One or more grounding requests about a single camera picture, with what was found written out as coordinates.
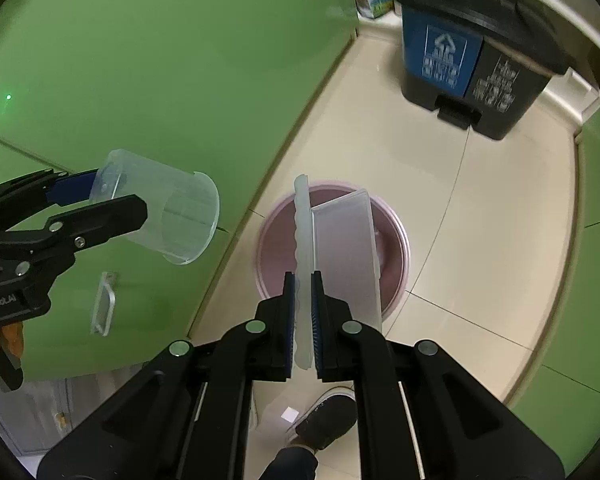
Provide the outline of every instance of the shoe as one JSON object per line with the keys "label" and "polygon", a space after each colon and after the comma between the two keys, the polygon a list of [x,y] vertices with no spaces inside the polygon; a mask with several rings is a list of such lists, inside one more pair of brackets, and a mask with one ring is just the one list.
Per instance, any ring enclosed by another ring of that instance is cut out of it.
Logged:
{"label": "shoe", "polygon": [[320,451],[347,433],[357,420],[353,390],[332,388],[289,428],[287,439],[290,444]]}

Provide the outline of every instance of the blue trash bin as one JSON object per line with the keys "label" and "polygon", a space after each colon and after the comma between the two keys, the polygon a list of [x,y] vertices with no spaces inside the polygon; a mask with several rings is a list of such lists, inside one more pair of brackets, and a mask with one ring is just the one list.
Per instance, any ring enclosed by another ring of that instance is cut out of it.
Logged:
{"label": "blue trash bin", "polygon": [[502,139],[571,57],[528,0],[397,0],[402,94],[461,128]]}

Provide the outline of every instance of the trash bin lid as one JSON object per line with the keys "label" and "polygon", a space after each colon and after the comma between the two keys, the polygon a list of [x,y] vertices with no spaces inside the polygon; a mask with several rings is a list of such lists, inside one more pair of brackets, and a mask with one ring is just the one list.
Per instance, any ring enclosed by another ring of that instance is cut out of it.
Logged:
{"label": "trash bin lid", "polygon": [[552,72],[564,74],[572,64],[571,56],[558,43],[551,24],[520,0],[397,1],[494,38]]}

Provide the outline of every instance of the hand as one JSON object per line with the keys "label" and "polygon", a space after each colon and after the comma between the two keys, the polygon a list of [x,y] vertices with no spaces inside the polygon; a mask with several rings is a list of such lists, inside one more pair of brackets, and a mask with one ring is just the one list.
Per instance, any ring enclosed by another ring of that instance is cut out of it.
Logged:
{"label": "hand", "polygon": [[2,330],[2,334],[7,340],[9,352],[15,355],[18,359],[21,358],[22,351],[24,350],[24,339],[22,337],[22,322],[1,326],[0,330]]}

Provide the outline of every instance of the metal handle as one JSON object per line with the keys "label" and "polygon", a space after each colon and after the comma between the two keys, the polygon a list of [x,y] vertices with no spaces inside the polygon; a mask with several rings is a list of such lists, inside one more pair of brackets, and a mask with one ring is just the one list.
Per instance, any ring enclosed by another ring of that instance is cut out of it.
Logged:
{"label": "metal handle", "polygon": [[111,328],[113,309],[116,306],[116,293],[113,286],[118,275],[115,272],[103,272],[96,294],[96,302],[91,317],[91,333],[106,336]]}

